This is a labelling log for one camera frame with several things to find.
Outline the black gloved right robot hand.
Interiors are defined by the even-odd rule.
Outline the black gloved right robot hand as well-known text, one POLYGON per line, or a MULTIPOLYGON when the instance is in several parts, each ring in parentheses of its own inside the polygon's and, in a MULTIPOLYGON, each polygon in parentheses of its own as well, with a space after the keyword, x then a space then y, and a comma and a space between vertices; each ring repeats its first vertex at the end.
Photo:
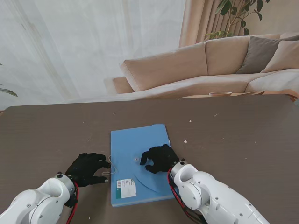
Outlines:
POLYGON ((145 169, 153 174, 168 172, 180 161, 174 150, 167 144, 152 147, 143 152, 140 165, 144 166, 147 160, 151 160, 153 165, 146 165, 145 169))

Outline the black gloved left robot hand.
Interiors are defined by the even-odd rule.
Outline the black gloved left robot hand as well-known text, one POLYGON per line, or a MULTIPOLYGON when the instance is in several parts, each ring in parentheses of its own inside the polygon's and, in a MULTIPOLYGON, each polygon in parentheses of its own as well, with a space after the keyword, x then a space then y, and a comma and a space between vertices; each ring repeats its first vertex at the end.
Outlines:
POLYGON ((65 175, 81 188, 108 182, 106 177, 95 175, 95 173, 101 168, 111 168, 110 163, 106 161, 105 155, 97 153, 82 153, 69 166, 65 175))

